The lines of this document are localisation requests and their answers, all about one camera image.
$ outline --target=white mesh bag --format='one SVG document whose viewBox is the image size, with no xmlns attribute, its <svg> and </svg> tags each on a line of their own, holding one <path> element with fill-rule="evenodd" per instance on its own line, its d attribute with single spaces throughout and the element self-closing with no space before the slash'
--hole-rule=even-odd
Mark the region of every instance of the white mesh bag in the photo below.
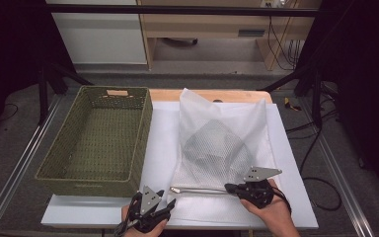
<svg viewBox="0 0 379 237">
<path fill-rule="evenodd" d="M 211 103 L 184 89 L 179 146 L 171 188 L 180 193 L 168 194 L 168 201 L 177 199 L 172 218 L 232 223 L 253 218 L 237 197 L 227 195 L 224 185 L 244 183 L 251 166 L 275 168 L 265 100 Z"/>
</svg>

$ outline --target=wicker basket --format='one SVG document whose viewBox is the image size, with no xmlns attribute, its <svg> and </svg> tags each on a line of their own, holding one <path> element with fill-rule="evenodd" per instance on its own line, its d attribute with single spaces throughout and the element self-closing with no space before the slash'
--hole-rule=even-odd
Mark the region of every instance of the wicker basket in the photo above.
<svg viewBox="0 0 379 237">
<path fill-rule="evenodd" d="M 36 179 L 61 196 L 132 197 L 152 112 L 147 88 L 83 86 Z"/>
</svg>

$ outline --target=human hand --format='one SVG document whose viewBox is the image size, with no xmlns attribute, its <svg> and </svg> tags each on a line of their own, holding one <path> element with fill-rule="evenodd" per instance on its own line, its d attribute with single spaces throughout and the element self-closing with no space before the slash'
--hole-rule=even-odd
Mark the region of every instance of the human hand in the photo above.
<svg viewBox="0 0 379 237">
<path fill-rule="evenodd" d="M 121 221 L 125 220 L 128 213 L 128 208 L 129 205 L 125 205 L 121 208 Z M 130 228 L 127 232 L 125 232 L 124 237 L 158 237 L 164 230 L 167 222 L 168 221 L 166 219 L 162 220 L 152 231 L 148 233 L 142 233 L 134 228 Z"/>
<path fill-rule="evenodd" d="M 273 179 L 268 181 L 273 187 L 277 188 Z M 290 211 L 281 197 L 273 196 L 272 202 L 262 209 L 257 208 L 245 199 L 241 199 L 240 202 L 248 212 L 257 215 L 275 236 L 300 236 L 294 226 Z"/>
</svg>

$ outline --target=wire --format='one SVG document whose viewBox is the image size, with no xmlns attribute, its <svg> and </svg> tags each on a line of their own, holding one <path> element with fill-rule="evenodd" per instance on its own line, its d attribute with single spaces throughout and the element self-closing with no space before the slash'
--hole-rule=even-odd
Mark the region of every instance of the wire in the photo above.
<svg viewBox="0 0 379 237">
<path fill-rule="evenodd" d="M 284 67 L 281 66 L 281 64 L 279 63 L 278 57 L 276 56 L 275 52 L 273 52 L 273 50 L 272 50 L 272 46 L 270 45 L 270 41 L 269 41 L 269 32 L 270 32 L 271 26 L 272 26 L 272 19 L 271 19 L 271 16 L 269 16 L 269 25 L 268 25 L 267 40 L 266 40 L 267 43 L 268 43 L 268 46 L 269 46 L 269 50 L 272 52 L 273 57 L 275 58 L 276 63 L 278 64 L 278 66 L 279 66 L 282 70 L 291 71 L 292 69 L 284 68 Z"/>
<path fill-rule="evenodd" d="M 297 137 L 288 137 L 289 140 L 300 140 L 300 139 L 306 139 L 306 138 L 310 138 L 314 135 L 316 135 L 317 133 L 313 133 L 313 134 L 310 134 L 310 135 L 306 135 L 306 136 L 297 136 Z"/>
<path fill-rule="evenodd" d="M 330 186 L 334 191 L 335 191 L 335 194 L 337 194 L 337 197 L 338 197 L 338 204 L 334 207 L 326 207 L 326 206 L 322 206 L 320 204 L 317 204 L 315 201 L 311 200 L 310 201 L 315 205 L 317 206 L 318 208 L 320 209 L 323 209 L 323 210 L 327 210 L 327 211 L 336 211 L 338 209 L 341 208 L 341 205 L 342 205 L 342 199 L 341 199 L 341 195 L 340 195 L 340 192 L 338 192 L 338 189 L 337 187 L 335 187 L 333 184 L 329 183 L 328 181 L 326 180 L 323 180 L 323 179 L 320 179 L 320 178 L 316 178 L 316 177 L 305 177 L 303 178 L 303 181 L 307 181 L 307 180 L 312 180 L 312 181 L 319 181 L 319 182 L 322 182 L 328 186 Z"/>
<path fill-rule="evenodd" d="M 324 115 L 322 116 L 322 119 L 325 119 L 325 121 L 327 121 L 328 119 L 331 119 L 331 118 L 332 118 L 332 117 L 330 117 L 330 116 L 335 115 L 337 112 L 338 112 L 338 110 L 332 110 L 332 111 L 329 111 L 329 112 L 327 112 L 326 114 L 324 114 Z M 285 132 L 286 132 L 287 134 L 289 134 L 289 133 L 292 133 L 292 132 L 294 132 L 294 131 L 298 131 L 298 130 L 305 129 L 305 128 L 307 128 L 307 127 L 313 125 L 313 124 L 315 124 L 315 122 L 314 122 L 314 121 L 311 121 L 311 122 L 305 123 L 305 124 L 300 125 L 300 126 L 297 126 L 297 127 L 293 127 L 293 128 L 286 129 Z"/>
<path fill-rule="evenodd" d="M 11 103 L 5 104 L 5 107 L 7 107 L 7 106 L 13 106 L 13 107 L 15 107 L 15 111 L 10 116 L 8 116 L 6 118 L 1 118 L 0 121 L 6 120 L 6 119 L 10 119 L 11 117 L 13 117 L 18 112 L 18 106 L 17 105 L 11 104 Z"/>
<path fill-rule="evenodd" d="M 294 43 L 294 40 L 291 40 L 290 41 L 290 45 L 288 46 L 288 60 L 291 62 L 292 66 L 293 66 L 293 70 L 295 69 L 295 66 L 297 65 L 297 62 L 298 62 L 298 54 L 299 54 L 299 50 L 300 50 L 300 40 L 296 40 L 296 44 L 295 44 L 295 49 L 292 50 L 292 47 L 293 47 L 293 43 Z"/>
<path fill-rule="evenodd" d="M 125 219 L 124 221 L 122 222 L 122 226 L 121 226 L 121 229 L 115 229 L 115 232 L 114 232 L 114 236 L 115 237 L 122 237 L 125 235 L 125 232 L 127 231 L 127 225 L 128 225 L 128 218 L 129 218 L 129 215 L 130 215 L 130 210 L 131 210 L 131 207 L 134 205 L 134 202 L 137 200 L 137 198 L 139 197 L 139 193 L 135 194 L 132 198 L 131 198 L 131 201 L 130 201 L 130 205 L 128 207 L 128 211 L 127 211 L 127 215 L 125 216 Z"/>
<path fill-rule="evenodd" d="M 282 32 L 282 35 L 283 35 L 283 36 L 285 35 L 285 33 L 286 33 L 287 29 L 288 29 L 288 24 L 289 24 L 289 22 L 290 22 L 290 18 L 288 18 L 288 21 L 287 21 L 287 23 L 285 24 L 284 31 Z M 278 58 L 277 58 L 276 54 L 273 52 L 272 47 L 271 47 L 270 42 L 269 42 L 269 32 L 270 32 L 270 31 L 272 31 L 273 35 L 275 36 L 275 39 L 276 39 L 276 41 L 278 42 L 278 47 L 281 49 L 282 55 L 284 56 L 285 60 L 288 62 L 288 64 L 289 64 L 290 66 L 293 67 L 292 69 L 283 68 L 283 67 L 281 66 L 281 64 L 279 63 Z M 275 58 L 276 63 L 278 64 L 278 66 L 279 66 L 281 69 L 283 69 L 283 70 L 294 70 L 294 69 L 295 69 L 295 65 L 296 65 L 296 63 L 293 63 L 292 60 L 290 60 L 289 58 L 287 58 L 287 56 L 285 55 L 285 52 L 284 52 L 284 48 L 282 47 L 282 43 L 281 43 L 281 41 L 278 39 L 278 36 L 276 35 L 275 30 L 273 29 L 273 25 L 272 25 L 272 17 L 271 17 L 271 16 L 269 16 L 269 26 L 268 26 L 268 31 L 267 31 L 267 43 L 268 43 L 268 46 L 269 46 L 270 51 L 271 51 L 272 54 L 273 54 L 273 57 Z M 300 45 L 300 44 L 296 44 L 295 56 L 296 56 L 296 54 L 298 54 L 298 50 L 299 50 L 299 48 L 300 48 L 299 45 Z"/>
<path fill-rule="evenodd" d="M 303 158 L 303 161 L 301 162 L 300 169 L 299 169 L 300 175 L 301 175 L 301 173 L 303 173 L 304 164 L 306 164 L 306 161 L 309 158 L 309 154 L 312 151 L 313 146 L 315 146 L 315 143 L 318 140 L 321 132 L 322 132 L 322 129 L 320 128 L 319 131 L 318 131 L 318 133 L 315 136 L 315 139 L 313 140 L 312 144 L 310 145 L 309 149 L 307 150 L 306 155 Z"/>
<path fill-rule="evenodd" d="M 292 212 L 291 205 L 287 197 L 285 196 L 285 194 L 279 188 L 276 188 L 276 187 L 272 187 L 272 188 L 278 191 L 278 192 L 274 191 L 273 194 L 280 197 L 285 202 L 285 204 L 287 205 L 288 211 L 290 211 L 291 213 Z"/>
<path fill-rule="evenodd" d="M 270 29 L 272 30 L 273 35 L 275 36 L 276 41 L 278 42 L 278 46 L 281 49 L 282 55 L 284 56 L 284 58 L 288 62 L 288 64 L 290 64 L 292 66 L 292 64 L 290 63 L 290 60 L 288 60 L 287 56 L 285 55 L 284 48 L 281 45 L 281 41 L 279 41 L 278 37 L 276 36 L 275 30 L 273 29 L 272 16 L 269 16 L 269 26 L 270 26 Z M 284 32 L 282 33 L 283 35 L 285 34 L 287 27 L 288 27 L 288 23 L 285 25 Z"/>
</svg>

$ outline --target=metal rod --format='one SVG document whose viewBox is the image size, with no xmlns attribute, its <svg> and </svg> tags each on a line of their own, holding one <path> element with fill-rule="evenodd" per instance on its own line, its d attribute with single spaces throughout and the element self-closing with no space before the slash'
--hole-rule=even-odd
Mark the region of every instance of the metal rod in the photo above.
<svg viewBox="0 0 379 237">
<path fill-rule="evenodd" d="M 228 16 L 275 16 L 318 17 L 336 14 L 335 11 L 290 8 L 243 8 L 204 6 L 141 6 L 141 5 L 83 5 L 46 4 L 24 5 L 25 10 L 51 13 L 103 13 L 103 14 L 167 14 L 167 15 L 228 15 Z"/>
<path fill-rule="evenodd" d="M 300 98 L 299 103 L 301 107 L 305 109 L 304 111 L 308 120 L 312 121 L 310 113 L 311 108 L 309 103 L 305 102 L 305 99 L 303 98 Z M 315 132 L 317 132 L 317 128 L 315 126 L 313 126 L 313 129 Z M 335 181 L 335 185 L 337 186 L 340 192 L 343 205 L 349 214 L 349 218 L 353 226 L 355 227 L 356 233 L 360 237 L 374 236 L 374 233 L 370 227 L 370 224 L 367 221 L 367 218 L 365 217 L 364 212 L 361 209 L 361 206 L 358 203 L 358 200 L 356 199 L 349 183 L 343 175 L 343 172 L 341 171 L 341 168 L 338 165 L 337 159 L 332 153 L 331 147 L 329 146 L 325 138 L 324 131 L 322 131 L 322 134 L 319 138 L 319 144 L 322 148 L 322 151 L 324 152 L 325 162 L 332 175 L 332 178 Z"/>
<path fill-rule="evenodd" d="M 24 153 L 22 154 L 20 160 L 18 161 L 16 167 L 14 168 L 14 171 L 12 172 L 7 183 L 2 189 L 0 193 L 0 219 L 5 212 L 5 209 L 8 207 L 8 204 L 11 201 L 11 198 L 14 195 L 15 190 L 17 189 L 19 183 L 23 179 L 23 176 L 26 173 L 27 168 L 30 165 L 30 162 L 33 159 L 34 154 L 36 153 L 38 146 L 41 143 L 41 140 L 48 129 L 48 126 L 50 125 L 52 119 L 54 118 L 54 115 L 57 111 L 57 108 L 61 99 L 62 99 L 62 96 L 60 95 L 55 96 L 55 99 L 50 105 L 47 119 L 45 120 L 43 124 L 39 125 L 38 128 L 36 129 L 32 139 L 27 145 L 27 148 L 24 150 Z"/>
<path fill-rule="evenodd" d="M 226 190 L 218 190 L 218 189 L 170 187 L 170 190 L 174 192 L 175 194 L 192 193 L 192 194 L 205 194 L 205 195 L 229 195 Z"/>
</svg>

